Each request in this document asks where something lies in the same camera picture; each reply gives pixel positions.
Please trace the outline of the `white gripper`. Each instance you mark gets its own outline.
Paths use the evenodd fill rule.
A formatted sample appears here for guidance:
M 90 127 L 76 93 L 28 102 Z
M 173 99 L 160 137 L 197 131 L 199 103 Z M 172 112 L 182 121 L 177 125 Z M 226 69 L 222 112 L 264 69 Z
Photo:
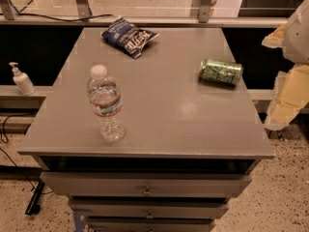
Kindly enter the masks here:
M 286 59 L 300 64 L 275 78 L 273 99 L 267 109 L 265 128 L 280 131 L 287 127 L 309 102 L 309 0 L 304 0 L 282 24 L 264 37 L 262 45 L 283 48 Z

